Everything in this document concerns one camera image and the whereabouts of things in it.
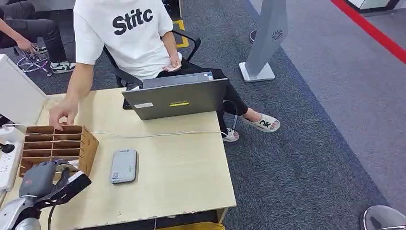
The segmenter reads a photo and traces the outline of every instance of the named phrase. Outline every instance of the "laptop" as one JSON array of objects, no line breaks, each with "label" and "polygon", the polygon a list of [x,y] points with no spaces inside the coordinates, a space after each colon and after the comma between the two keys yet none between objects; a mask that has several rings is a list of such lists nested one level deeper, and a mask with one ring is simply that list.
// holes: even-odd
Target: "laptop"
[{"label": "laptop", "polygon": [[144,80],[122,94],[141,120],[150,120],[219,110],[227,84],[204,72]]}]

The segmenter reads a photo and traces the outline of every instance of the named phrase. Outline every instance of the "hand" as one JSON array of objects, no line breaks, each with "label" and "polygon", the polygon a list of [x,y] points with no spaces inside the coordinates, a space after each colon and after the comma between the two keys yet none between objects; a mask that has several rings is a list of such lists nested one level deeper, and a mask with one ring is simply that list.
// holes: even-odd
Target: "hand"
[{"label": "hand", "polygon": [[28,53],[35,54],[37,51],[34,49],[35,45],[32,44],[27,39],[22,39],[20,41],[16,41],[18,48],[27,51]]},{"label": "hand", "polygon": [[178,54],[173,55],[169,58],[170,65],[165,66],[163,69],[168,72],[177,71],[182,67],[182,63],[179,60]]},{"label": "hand", "polygon": [[67,117],[67,125],[73,125],[75,117],[78,114],[78,103],[74,101],[67,101],[64,99],[59,104],[55,105],[49,110],[49,125],[55,129],[63,130],[62,123],[59,120]]}]

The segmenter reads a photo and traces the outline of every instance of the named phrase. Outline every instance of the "red floor stripe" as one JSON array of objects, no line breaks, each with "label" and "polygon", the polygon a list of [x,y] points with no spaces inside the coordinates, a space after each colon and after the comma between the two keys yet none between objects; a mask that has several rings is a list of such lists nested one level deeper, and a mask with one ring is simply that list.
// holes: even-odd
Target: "red floor stripe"
[{"label": "red floor stripe", "polygon": [[369,23],[355,9],[350,7],[344,0],[331,0],[341,11],[349,16],[358,26],[371,35],[377,42],[385,47],[389,52],[395,55],[399,60],[406,64],[406,50],[396,42],[378,30],[374,25]]}]

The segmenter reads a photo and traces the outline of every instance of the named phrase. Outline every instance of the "speaker grille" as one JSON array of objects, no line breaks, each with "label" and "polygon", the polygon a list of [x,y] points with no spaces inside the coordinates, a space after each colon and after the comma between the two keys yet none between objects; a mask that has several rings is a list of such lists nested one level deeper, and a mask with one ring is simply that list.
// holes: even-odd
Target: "speaker grille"
[{"label": "speaker grille", "polygon": [[282,31],[282,30],[274,31],[274,32],[272,33],[272,39],[273,39],[273,40],[278,40],[278,39],[280,39],[280,38],[282,37],[282,35],[283,35],[283,31]]}]

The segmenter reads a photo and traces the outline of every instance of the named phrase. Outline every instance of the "knee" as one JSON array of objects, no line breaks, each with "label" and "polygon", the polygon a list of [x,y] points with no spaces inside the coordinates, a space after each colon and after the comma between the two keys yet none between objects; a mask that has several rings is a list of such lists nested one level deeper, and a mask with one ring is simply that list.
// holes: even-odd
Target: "knee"
[{"label": "knee", "polygon": [[52,20],[45,19],[44,24],[48,32],[55,33],[59,32],[58,24]]},{"label": "knee", "polygon": [[214,79],[223,79],[227,78],[221,69],[211,69],[211,73],[213,74]]},{"label": "knee", "polygon": [[28,1],[20,1],[21,6],[28,12],[35,14],[35,7],[32,3]]}]

